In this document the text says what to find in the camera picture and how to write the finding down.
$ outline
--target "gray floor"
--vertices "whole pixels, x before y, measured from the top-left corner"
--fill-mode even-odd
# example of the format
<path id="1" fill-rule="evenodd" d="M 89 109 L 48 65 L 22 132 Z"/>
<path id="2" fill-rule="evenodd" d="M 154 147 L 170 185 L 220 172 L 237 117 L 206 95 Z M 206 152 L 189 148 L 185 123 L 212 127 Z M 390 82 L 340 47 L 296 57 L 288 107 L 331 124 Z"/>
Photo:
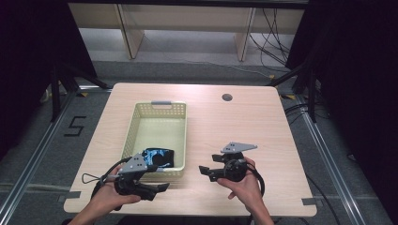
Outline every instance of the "gray floor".
<path id="1" fill-rule="evenodd" d="M 233 34 L 146 31 L 146 38 L 137 58 L 129 60 L 119 31 L 81 31 L 99 77 L 109 84 L 160 82 L 264 85 L 269 82 L 270 75 L 278 77 L 283 74 L 262 67 L 260 52 L 252 42 L 246 61 L 238 62 Z M 255 35 L 254 38 L 262 41 L 259 35 Z M 291 45 L 292 39 L 292 36 L 281 36 L 286 46 Z M 275 54 L 279 53 L 272 47 L 268 48 Z M 284 69 L 279 67 L 279 63 L 265 56 L 263 62 L 269 67 Z M 281 84 L 278 87 L 279 92 L 289 93 L 292 82 Z M 73 217 L 63 210 L 63 197 L 68 193 L 79 169 L 109 95 L 109 92 L 89 92 L 87 97 L 75 97 L 72 100 L 8 224 L 60 224 L 63 219 Z M 282 104 L 287 109 L 298 102 L 295 99 L 282 99 Z M 51 107 L 51 102 L 47 101 L 37 109 L 21 143 L 11 149 L 0 162 L 1 203 L 8 196 L 13 184 L 18 182 L 25 165 L 29 163 L 29 158 L 40 145 L 41 137 L 46 134 L 50 125 Z M 84 129 L 78 137 L 66 137 L 65 134 L 76 132 L 75 129 L 69 128 L 74 116 L 85 116 L 85 119 L 76 121 L 78 125 L 84 126 Z M 346 148 L 324 106 L 316 106 L 316 118 L 316 124 L 347 188 L 358 204 L 365 224 L 392 224 L 358 164 L 347 158 L 349 149 Z M 320 190 L 309 180 L 317 200 L 318 213 L 315 217 L 305 219 L 312 225 L 337 224 L 331 211 L 333 210 L 340 224 L 353 224 L 305 119 L 299 110 L 287 115 L 303 168 L 331 204 L 329 208 Z M 121 218 L 119 215 L 109 215 L 96 224 L 116 224 Z M 275 220 L 278 220 L 277 224 L 304 224 L 300 218 Z M 200 224 L 199 219 L 195 218 L 186 221 L 189 221 L 187 224 Z"/>

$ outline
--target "wooden table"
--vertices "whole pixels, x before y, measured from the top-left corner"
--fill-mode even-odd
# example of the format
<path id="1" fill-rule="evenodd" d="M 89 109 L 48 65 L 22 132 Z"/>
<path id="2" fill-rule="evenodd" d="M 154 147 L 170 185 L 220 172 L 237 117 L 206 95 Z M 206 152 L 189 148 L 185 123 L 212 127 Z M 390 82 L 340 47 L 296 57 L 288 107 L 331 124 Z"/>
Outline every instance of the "wooden table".
<path id="1" fill-rule="evenodd" d="M 233 99 L 225 101 L 222 95 Z M 187 145 L 184 175 L 171 182 L 153 202 L 124 205 L 118 214 L 171 216 L 248 216 L 237 199 L 228 200 L 230 190 L 210 182 L 198 166 L 222 168 L 212 154 L 230 142 L 251 143 L 257 149 L 244 155 L 256 162 L 264 177 L 264 201 L 272 216 L 311 217 L 315 205 L 303 205 L 312 198 L 297 148 L 273 87 L 118 83 L 105 106 L 97 129 L 70 191 L 81 191 L 79 199 L 67 199 L 67 212 L 78 213 L 89 202 L 96 182 L 83 184 L 83 173 L 103 175 L 121 159 L 135 103 L 151 100 L 185 101 Z"/>

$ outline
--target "round hole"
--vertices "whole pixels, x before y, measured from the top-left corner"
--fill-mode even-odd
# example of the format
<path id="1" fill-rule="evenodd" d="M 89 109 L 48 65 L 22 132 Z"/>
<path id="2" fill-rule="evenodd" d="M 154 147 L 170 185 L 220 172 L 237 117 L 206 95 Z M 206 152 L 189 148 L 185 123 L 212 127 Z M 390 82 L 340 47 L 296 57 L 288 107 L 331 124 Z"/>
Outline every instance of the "round hole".
<path id="1" fill-rule="evenodd" d="M 232 96 L 230 94 L 223 94 L 222 99 L 224 101 L 230 101 L 230 100 L 232 100 Z"/>

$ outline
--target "hand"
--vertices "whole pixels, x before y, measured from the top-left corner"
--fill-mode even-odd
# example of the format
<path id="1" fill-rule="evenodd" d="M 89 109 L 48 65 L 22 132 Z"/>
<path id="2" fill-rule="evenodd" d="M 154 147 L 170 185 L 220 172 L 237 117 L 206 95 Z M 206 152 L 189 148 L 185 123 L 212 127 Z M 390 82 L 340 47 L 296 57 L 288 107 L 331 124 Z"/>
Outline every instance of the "hand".
<path id="1" fill-rule="evenodd" d="M 255 162 L 248 157 L 246 161 L 252 169 L 255 169 Z M 239 182 L 230 181 L 225 178 L 217 179 L 219 185 L 229 188 L 232 192 L 228 199 L 237 198 L 245 205 L 246 209 L 253 215 L 255 224 L 270 225 L 274 224 L 269 212 L 264 205 L 263 196 L 261 195 L 258 180 L 251 171 L 246 171 L 246 176 Z"/>
<path id="2" fill-rule="evenodd" d="M 121 168 L 118 166 L 110 174 L 116 174 Z M 137 203 L 141 197 L 137 195 L 119 195 L 115 191 L 113 180 L 107 180 L 88 205 L 80 212 L 70 224 L 93 224 L 98 218 L 109 214 L 118 206 L 127 203 Z"/>

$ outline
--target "printed number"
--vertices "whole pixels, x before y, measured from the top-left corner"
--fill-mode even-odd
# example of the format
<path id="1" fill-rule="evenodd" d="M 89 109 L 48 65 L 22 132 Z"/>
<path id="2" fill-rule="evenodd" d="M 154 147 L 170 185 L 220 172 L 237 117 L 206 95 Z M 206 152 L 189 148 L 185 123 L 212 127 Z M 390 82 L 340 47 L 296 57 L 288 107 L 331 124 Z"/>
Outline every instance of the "printed number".
<path id="1" fill-rule="evenodd" d="M 80 134 L 82 133 L 82 129 L 84 126 L 74 126 L 73 123 L 76 119 L 85 119 L 86 116 L 74 116 L 72 121 L 69 124 L 69 128 L 78 128 L 79 132 L 77 134 L 64 134 L 65 137 L 79 137 Z"/>

